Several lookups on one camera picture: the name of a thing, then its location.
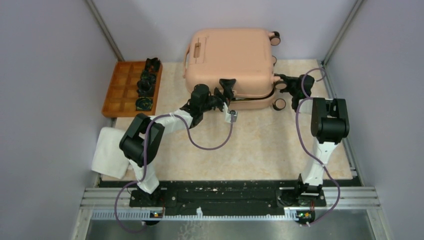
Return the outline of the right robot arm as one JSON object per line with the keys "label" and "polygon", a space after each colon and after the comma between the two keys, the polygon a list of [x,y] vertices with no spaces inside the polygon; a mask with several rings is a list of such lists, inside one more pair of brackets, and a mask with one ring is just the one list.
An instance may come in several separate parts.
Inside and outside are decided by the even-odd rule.
{"label": "right robot arm", "polygon": [[298,121],[301,114],[311,116],[310,132],[313,137],[312,151],[308,151],[308,163],[299,174],[294,189],[282,190],[278,202],[285,206],[308,206],[315,200],[322,200],[323,177],[333,151],[350,132],[346,100],[312,97],[315,79],[302,74],[299,77],[276,74],[276,89],[292,96],[292,109]]}

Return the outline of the white cloth under left arm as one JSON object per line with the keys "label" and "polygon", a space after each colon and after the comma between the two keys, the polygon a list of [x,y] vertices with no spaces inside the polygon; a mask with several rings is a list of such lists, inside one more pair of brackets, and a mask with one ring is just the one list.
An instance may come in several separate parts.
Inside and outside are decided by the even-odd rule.
{"label": "white cloth under left arm", "polygon": [[124,130],[113,127],[100,130],[91,164],[93,172],[115,179],[125,176],[130,163],[119,147],[124,134]]}

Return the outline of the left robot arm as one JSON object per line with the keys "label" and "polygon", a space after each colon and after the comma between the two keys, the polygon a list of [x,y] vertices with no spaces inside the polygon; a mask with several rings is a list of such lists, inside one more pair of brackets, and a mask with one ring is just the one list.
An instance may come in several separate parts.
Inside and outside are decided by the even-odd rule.
{"label": "left robot arm", "polygon": [[237,120],[237,112],[230,110],[229,105],[234,98],[233,87],[235,79],[220,79],[222,90],[215,88],[213,92],[205,84],[197,84],[187,102],[178,110],[157,115],[147,116],[143,113],[136,115],[119,142],[119,149],[129,160],[136,180],[133,182],[141,194],[141,200],[149,207],[160,202],[158,187],[160,182],[152,165],[159,151],[162,138],[165,135],[185,130],[189,141],[198,149],[214,151],[223,147],[230,137],[215,147],[204,147],[195,143],[190,130],[196,127],[204,117],[204,113],[219,110],[224,113],[225,122],[231,126]]}

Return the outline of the pink suitcase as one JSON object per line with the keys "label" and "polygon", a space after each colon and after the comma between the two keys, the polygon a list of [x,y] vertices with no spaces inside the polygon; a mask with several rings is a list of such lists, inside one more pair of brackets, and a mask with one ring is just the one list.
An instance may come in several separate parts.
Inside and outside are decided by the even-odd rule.
{"label": "pink suitcase", "polygon": [[277,96],[272,47],[281,43],[277,31],[264,28],[206,28],[197,31],[187,46],[183,78],[189,93],[198,84],[210,92],[222,90],[220,79],[236,79],[232,88],[233,110],[273,107],[283,110],[287,103]]}

